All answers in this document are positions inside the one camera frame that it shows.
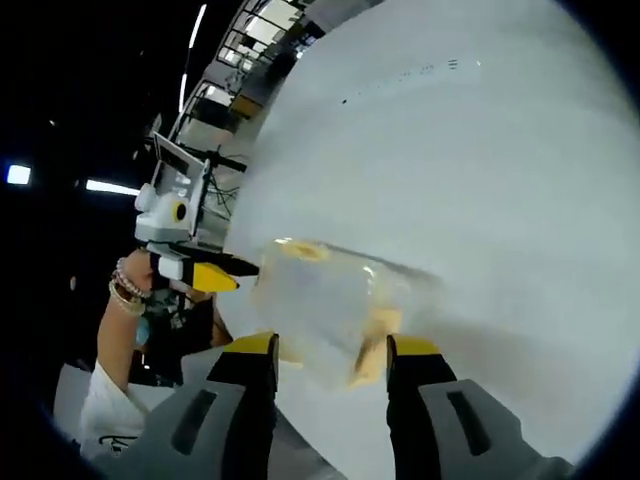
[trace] white surface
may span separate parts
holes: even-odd
[[[148,212],[157,201],[157,198],[158,197],[156,196],[156,191],[153,186],[149,183],[145,183],[140,189],[133,205],[139,212]]]
[[[31,177],[31,168],[22,165],[9,165],[7,172],[7,183],[14,185],[29,185]]]
[[[158,273],[164,278],[182,280],[182,262],[174,258],[160,257],[160,260],[158,260]]]
[[[220,87],[216,87],[215,85],[209,85],[207,87],[207,93],[205,94],[209,100],[213,100],[214,102],[218,102],[222,105],[229,106],[231,105],[232,97],[227,92],[225,92]]]
[[[85,372],[70,365],[63,365],[58,378],[56,399],[53,405],[53,417],[56,425],[69,438],[78,439],[80,411],[89,391],[91,372]],[[150,387],[147,385],[129,384],[136,399],[149,410],[173,393],[172,388]]]
[[[367,0],[316,0],[304,14],[328,33],[369,8],[371,2]]]
[[[213,60],[204,71],[204,78],[215,83],[219,87],[227,87],[227,81],[232,78],[236,68],[219,60]],[[232,90],[236,90],[240,85],[230,85]]]
[[[638,359],[639,211],[637,114],[555,3],[388,0],[287,78],[226,249],[306,237],[436,275],[413,333],[578,461]],[[234,336],[258,324],[242,283],[219,297]],[[283,368],[277,403],[349,478],[392,478],[382,383],[330,395]]]

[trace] ceiling light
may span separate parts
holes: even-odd
[[[198,12],[198,18],[196,19],[196,24],[193,26],[193,31],[191,32],[191,39],[189,40],[189,48],[193,48],[193,44],[196,42],[196,36],[198,35],[200,22],[202,21],[202,17],[204,16],[204,11],[206,9],[207,9],[206,4],[200,7],[200,11]]]
[[[180,97],[178,98],[178,112],[182,113],[184,110],[184,91],[187,88],[187,74],[182,74],[182,81],[180,82]]]
[[[140,193],[140,190],[136,190],[135,188],[116,185],[115,183],[99,182],[97,180],[87,180],[86,188],[94,192],[121,193],[123,195],[133,195],[134,197]]]
[[[29,185],[31,169],[22,165],[10,165],[7,172],[7,183],[14,185]]]

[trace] clear plastic bag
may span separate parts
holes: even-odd
[[[263,251],[252,302],[266,330],[280,335],[280,358],[326,388],[377,381],[386,337],[425,321],[435,279],[314,241],[278,239]]]

